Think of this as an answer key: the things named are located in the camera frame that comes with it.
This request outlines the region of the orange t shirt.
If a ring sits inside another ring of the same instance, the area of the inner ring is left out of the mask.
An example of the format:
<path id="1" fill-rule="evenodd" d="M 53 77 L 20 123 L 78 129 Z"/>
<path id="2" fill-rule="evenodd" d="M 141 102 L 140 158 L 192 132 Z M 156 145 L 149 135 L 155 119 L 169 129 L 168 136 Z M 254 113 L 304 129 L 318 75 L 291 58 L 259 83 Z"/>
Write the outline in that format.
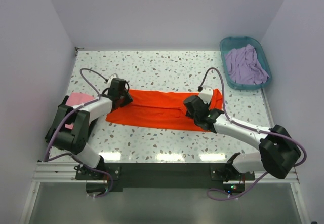
<path id="1" fill-rule="evenodd" d="M 194 120 L 186 116 L 184 100 L 197 93 L 160 92 L 130 90 L 133 100 L 106 116 L 106 121 L 157 129 L 171 129 L 184 131 L 202 131 Z"/>

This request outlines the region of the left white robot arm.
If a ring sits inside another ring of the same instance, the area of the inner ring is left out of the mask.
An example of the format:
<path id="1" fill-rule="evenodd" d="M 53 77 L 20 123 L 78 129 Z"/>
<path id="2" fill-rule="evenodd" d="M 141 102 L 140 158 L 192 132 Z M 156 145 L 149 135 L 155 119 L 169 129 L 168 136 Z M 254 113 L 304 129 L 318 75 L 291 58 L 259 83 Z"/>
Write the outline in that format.
<path id="1" fill-rule="evenodd" d="M 49 151 L 56 147 L 87 165 L 87 174 L 92 179 L 101 179 L 105 173 L 104 159 L 89 146 L 90 134 L 99 117 L 132 101 L 128 82 L 120 78 L 113 78 L 110 86 L 97 98 L 83 93 L 65 96 L 45 136 L 48 147 L 44 161 L 50 160 Z"/>

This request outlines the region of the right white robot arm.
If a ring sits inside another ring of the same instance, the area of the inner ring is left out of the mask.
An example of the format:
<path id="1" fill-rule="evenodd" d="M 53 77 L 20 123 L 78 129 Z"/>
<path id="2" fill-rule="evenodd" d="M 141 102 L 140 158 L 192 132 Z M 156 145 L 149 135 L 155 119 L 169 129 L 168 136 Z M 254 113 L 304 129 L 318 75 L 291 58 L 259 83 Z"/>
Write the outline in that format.
<path id="1" fill-rule="evenodd" d="M 184 100 L 187 116 L 205 131 L 230 136 L 257 150 L 250 154 L 235 153 L 226 162 L 224 171 L 228 178 L 238 179 L 245 173 L 264 171 L 275 178 L 285 179 L 301 157 L 298 146 L 286 129 L 280 125 L 273 128 L 251 124 L 235 123 L 229 120 L 224 111 L 210 109 L 198 96 Z"/>

